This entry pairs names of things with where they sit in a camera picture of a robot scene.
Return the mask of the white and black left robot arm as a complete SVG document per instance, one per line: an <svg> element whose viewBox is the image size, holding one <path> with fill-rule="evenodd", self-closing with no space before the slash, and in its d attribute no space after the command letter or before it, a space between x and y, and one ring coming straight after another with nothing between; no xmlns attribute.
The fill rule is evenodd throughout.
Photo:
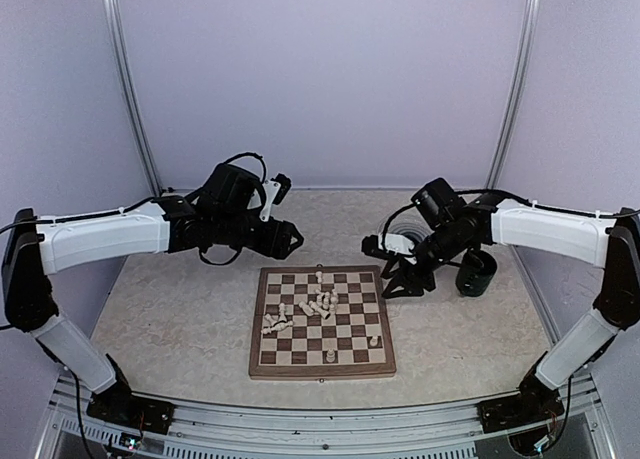
<svg viewBox="0 0 640 459"><path fill-rule="evenodd" d="M226 161L185 196L152 197L80 216L37 216L22 209L5 228L10 236L1 276L8 325L31 335L74 373L115 421L133 422L139 400L115 361L100 353L56 304L51 276L136 254L196 250L205 255L214 246L284 260L303 243L293 223L271 214L290 187L283 174L269 179Z"/></svg>

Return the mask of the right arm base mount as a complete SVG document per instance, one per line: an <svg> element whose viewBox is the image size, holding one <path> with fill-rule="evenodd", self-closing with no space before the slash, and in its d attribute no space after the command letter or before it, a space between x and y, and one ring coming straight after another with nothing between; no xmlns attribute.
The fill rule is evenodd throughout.
<svg viewBox="0 0 640 459"><path fill-rule="evenodd" d="M481 401L477 405L485 434L518 428L551 419L565 413L558 395L541 398L535 394L518 393L502 398Z"/></svg>

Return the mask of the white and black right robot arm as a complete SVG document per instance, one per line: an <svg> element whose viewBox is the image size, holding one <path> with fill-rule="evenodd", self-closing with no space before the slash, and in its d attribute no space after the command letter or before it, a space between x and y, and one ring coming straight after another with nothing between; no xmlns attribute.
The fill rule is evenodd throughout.
<svg viewBox="0 0 640 459"><path fill-rule="evenodd" d="M511 412L535 421L571 375L639 321L639 213L585 212L539 205L498 189L475 190L473 200L437 178L410 205L430 233L420 242L387 228L362 241L368 256L386 260L386 298L421 296L435 288L435 271L484 245L533 248L578 259L603 270L591 309L543 355L519 386Z"/></svg>

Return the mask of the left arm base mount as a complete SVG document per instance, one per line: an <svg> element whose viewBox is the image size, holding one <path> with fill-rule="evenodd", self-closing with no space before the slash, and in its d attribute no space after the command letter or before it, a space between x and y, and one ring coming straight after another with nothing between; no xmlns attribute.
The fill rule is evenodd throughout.
<svg viewBox="0 0 640 459"><path fill-rule="evenodd" d="M142 432L167 435L175 406L171 402L133 394L93 395L89 417Z"/></svg>

